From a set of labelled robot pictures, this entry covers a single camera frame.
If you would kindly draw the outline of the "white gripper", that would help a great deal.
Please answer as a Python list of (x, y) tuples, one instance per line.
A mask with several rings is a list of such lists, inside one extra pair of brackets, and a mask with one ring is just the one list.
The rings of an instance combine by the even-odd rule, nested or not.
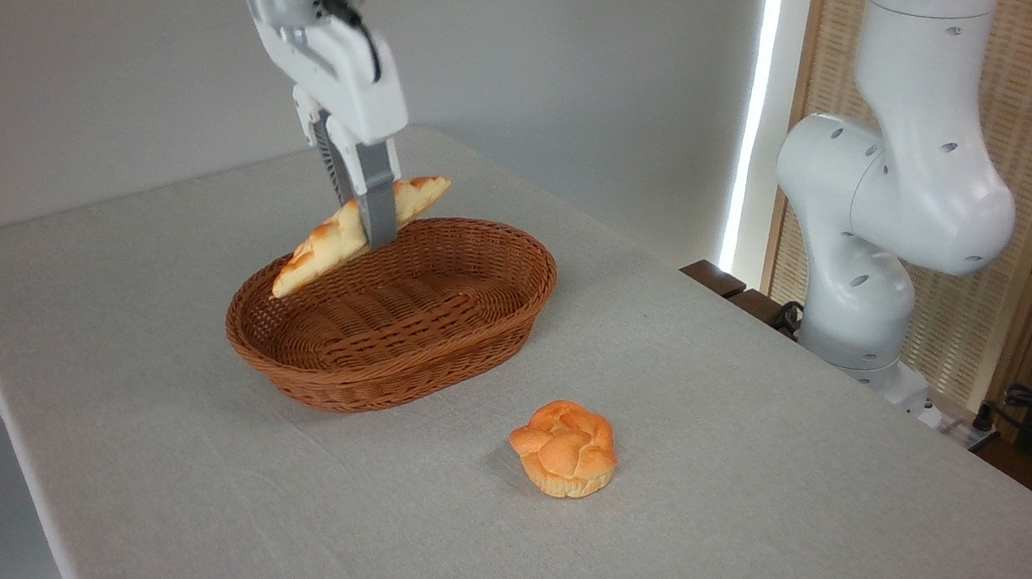
[(291, 93), (307, 144), (321, 156), (338, 204), (355, 198), (369, 249), (395, 242), (401, 168), (389, 137), (407, 126), (408, 110), (388, 44), (334, 15), (288, 37), (262, 20), (256, 28), (275, 66), (296, 83)]

